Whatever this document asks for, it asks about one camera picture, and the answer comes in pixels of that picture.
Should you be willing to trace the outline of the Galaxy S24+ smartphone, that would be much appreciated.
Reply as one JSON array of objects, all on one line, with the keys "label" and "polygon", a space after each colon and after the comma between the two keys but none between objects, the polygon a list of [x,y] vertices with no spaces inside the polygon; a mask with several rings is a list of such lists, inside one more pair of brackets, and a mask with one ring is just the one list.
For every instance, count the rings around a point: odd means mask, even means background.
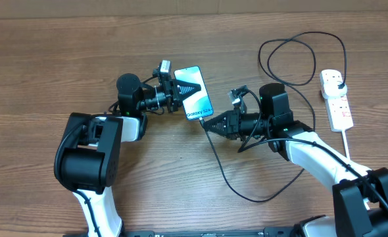
[{"label": "Galaxy S24+ smartphone", "polygon": [[214,110],[206,90],[205,81],[199,66],[181,68],[174,71],[177,81],[191,82],[201,85],[201,91],[188,97],[183,102],[187,120],[197,120],[213,115]]}]

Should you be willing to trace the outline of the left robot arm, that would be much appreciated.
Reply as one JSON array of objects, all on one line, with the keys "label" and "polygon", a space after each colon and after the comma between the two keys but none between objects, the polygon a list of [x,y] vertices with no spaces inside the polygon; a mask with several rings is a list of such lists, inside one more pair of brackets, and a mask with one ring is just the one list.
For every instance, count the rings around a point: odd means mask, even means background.
[{"label": "left robot arm", "polygon": [[116,82],[118,101],[108,113],[72,113],[55,155],[55,178],[80,202],[88,230],[85,236],[125,236],[112,194],[117,177],[120,146],[141,140],[148,113],[174,112],[183,101],[205,88],[202,79],[182,80],[154,72],[159,86],[152,87],[136,75],[121,75]]}]

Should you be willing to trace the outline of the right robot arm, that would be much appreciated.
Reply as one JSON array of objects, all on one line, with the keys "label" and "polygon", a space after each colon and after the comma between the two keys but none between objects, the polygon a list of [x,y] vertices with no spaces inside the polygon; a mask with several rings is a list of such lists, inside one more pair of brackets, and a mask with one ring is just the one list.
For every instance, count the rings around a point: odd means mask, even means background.
[{"label": "right robot arm", "polygon": [[328,146],[306,124],[295,120],[283,84],[271,83],[259,89],[260,110],[247,113],[243,86],[230,92],[233,110],[208,121],[205,132],[230,140],[240,138],[240,151],[247,142],[268,144],[274,153],[308,171],[330,190],[334,215],[305,219],[292,227],[268,227],[264,234],[283,236],[388,236],[388,169],[372,170],[359,165]]}]

